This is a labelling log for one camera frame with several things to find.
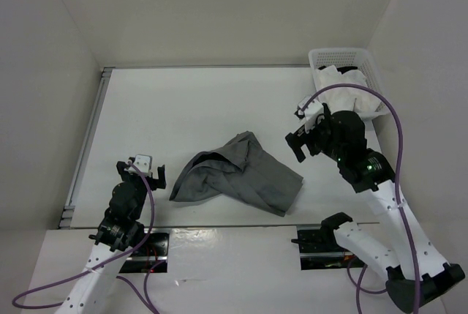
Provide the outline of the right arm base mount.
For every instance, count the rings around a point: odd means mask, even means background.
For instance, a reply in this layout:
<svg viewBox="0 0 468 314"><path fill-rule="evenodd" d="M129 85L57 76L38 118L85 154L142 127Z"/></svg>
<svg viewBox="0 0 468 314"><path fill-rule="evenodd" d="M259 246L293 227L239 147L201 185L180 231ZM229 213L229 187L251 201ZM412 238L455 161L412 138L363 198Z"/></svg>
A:
<svg viewBox="0 0 468 314"><path fill-rule="evenodd" d="M297 236L291 242L298 246L301 270L361 268L363 262L349 250L337 245L331 235L316 225L296 228Z"/></svg>

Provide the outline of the grey pleated skirt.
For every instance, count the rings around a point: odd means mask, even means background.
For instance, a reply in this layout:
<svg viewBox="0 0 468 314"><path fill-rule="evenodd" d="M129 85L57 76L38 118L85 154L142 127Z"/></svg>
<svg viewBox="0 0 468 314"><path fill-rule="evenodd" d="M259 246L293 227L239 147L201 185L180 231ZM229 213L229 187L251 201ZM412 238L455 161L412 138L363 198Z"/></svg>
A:
<svg viewBox="0 0 468 314"><path fill-rule="evenodd" d="M267 153L255 134L237 134L225 145L197 153L175 181L170 200L199 203L218 195L283 217L303 177Z"/></svg>

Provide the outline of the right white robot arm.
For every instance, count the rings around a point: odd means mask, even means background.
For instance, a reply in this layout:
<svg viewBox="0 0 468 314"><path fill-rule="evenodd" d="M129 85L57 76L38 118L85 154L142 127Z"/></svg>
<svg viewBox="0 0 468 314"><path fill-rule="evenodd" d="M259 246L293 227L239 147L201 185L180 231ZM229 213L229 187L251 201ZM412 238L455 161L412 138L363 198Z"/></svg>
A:
<svg viewBox="0 0 468 314"><path fill-rule="evenodd" d="M461 266L434 247L404 201L388 160L368 147L365 124L358 114L331 113L323 106L310 113L298 110L295 115L303 124L285 139L297 160L305 160L303 149L307 148L312 156L324 154L336 162L356 193L369 193L367 204L390 239L386 247L339 212L321 222L323 247L354 253L380 275L389 297L404 313L413 313L464 280Z"/></svg>

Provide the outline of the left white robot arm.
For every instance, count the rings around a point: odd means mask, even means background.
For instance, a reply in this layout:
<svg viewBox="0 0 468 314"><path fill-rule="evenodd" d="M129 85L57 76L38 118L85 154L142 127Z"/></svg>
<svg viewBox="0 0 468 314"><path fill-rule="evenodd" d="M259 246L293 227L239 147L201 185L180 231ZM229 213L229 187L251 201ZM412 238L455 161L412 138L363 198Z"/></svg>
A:
<svg viewBox="0 0 468 314"><path fill-rule="evenodd" d="M152 157L143 154L117 162L121 182L113 188L97 233L90 235L94 245L83 269L86 274L75 283L57 313L101 313L126 259L145 248L148 234L138 220L146 196L166 188L165 166L157 168L154 178L151 165Z"/></svg>

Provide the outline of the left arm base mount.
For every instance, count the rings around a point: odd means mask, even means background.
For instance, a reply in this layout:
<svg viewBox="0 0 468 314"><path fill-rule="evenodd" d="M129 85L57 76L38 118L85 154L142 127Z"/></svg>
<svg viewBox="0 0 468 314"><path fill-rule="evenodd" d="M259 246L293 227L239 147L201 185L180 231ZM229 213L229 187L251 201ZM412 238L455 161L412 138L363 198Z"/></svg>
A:
<svg viewBox="0 0 468 314"><path fill-rule="evenodd" d="M146 243L127 258L119 273L166 273L169 241L168 232L151 233Z"/></svg>

